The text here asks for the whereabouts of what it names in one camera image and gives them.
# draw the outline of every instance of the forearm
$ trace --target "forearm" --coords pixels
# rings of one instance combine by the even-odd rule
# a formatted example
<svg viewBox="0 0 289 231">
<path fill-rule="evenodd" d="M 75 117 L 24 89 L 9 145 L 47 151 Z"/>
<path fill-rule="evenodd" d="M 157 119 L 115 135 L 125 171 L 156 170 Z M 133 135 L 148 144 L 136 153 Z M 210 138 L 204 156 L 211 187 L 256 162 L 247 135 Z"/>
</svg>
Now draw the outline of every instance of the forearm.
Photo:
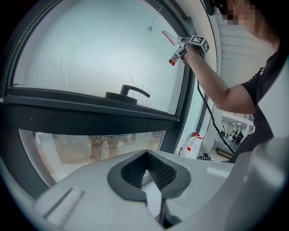
<svg viewBox="0 0 289 231">
<path fill-rule="evenodd" d="M 186 61 L 192 68 L 200 85 L 214 104 L 225 110 L 229 88 L 225 82 L 211 69 L 211 67 L 197 53 L 187 54 Z"/>
</svg>

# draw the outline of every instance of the black sleeve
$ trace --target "black sleeve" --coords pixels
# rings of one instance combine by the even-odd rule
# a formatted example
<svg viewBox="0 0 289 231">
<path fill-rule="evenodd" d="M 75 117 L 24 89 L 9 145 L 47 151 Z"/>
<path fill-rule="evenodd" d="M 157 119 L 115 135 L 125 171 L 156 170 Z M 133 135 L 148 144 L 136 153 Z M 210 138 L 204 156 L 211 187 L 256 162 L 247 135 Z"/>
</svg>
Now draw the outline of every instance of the black sleeve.
<svg viewBox="0 0 289 231">
<path fill-rule="evenodd" d="M 247 90 L 249 95 L 251 96 L 255 107 L 257 106 L 257 86 L 260 81 L 260 72 L 263 71 L 264 68 L 260 68 L 257 74 L 255 74 L 252 79 L 249 81 L 242 83 L 241 85 Z"/>
</svg>

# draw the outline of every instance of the black t-shirt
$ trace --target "black t-shirt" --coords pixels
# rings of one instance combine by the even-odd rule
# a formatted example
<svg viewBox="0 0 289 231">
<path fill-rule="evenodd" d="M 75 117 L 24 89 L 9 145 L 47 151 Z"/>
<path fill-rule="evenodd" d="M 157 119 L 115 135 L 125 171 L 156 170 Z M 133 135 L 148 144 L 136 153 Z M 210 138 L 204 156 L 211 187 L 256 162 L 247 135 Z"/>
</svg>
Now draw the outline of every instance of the black t-shirt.
<svg viewBox="0 0 289 231">
<path fill-rule="evenodd" d="M 285 63 L 288 54 L 287 51 L 287 45 L 280 43 L 277 52 L 267 60 L 266 67 L 260 68 L 252 79 L 242 84 L 250 94 L 256 107 L 254 114 L 255 132 L 245 138 L 228 162 L 235 163 L 238 154 L 252 151 L 258 144 L 273 137 L 271 128 L 260 110 L 258 102 L 263 98 L 278 77 L 279 72 Z"/>
</svg>

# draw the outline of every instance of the bottle with red cap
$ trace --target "bottle with red cap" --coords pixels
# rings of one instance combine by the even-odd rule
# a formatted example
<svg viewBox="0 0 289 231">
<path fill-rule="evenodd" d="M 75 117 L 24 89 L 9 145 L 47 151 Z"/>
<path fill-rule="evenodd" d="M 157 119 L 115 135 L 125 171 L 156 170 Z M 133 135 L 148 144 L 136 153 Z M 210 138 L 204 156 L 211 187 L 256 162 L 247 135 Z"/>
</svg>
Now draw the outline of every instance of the bottle with red cap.
<svg viewBox="0 0 289 231">
<path fill-rule="evenodd" d="M 185 147 L 185 154 L 187 158 L 196 159 L 200 150 L 200 147 L 203 142 L 203 138 L 200 137 L 200 134 L 193 133 Z"/>
</svg>

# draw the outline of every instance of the ceiling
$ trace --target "ceiling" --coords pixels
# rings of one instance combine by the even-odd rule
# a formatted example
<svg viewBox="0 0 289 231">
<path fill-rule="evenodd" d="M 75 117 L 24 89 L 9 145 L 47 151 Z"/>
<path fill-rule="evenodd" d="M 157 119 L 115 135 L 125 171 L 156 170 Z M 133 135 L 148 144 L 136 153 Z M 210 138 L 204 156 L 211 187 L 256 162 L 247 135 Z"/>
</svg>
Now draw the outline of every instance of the ceiling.
<svg viewBox="0 0 289 231">
<path fill-rule="evenodd" d="M 221 78 L 229 87 L 244 83 L 265 67 L 274 50 L 243 27 L 228 25 L 219 12 L 215 16 L 221 42 Z"/>
<path fill-rule="evenodd" d="M 229 124 L 236 124 L 236 125 L 237 125 L 238 127 L 240 127 L 240 128 L 246 128 L 246 127 L 247 127 L 247 124 L 245 124 L 245 123 L 243 123 L 243 122 L 240 122 L 240 121 L 238 121 L 238 120 L 233 120 L 233 119 L 228 118 L 228 117 L 225 117 L 225 116 L 223 116 L 222 121 L 228 122 Z"/>
</svg>

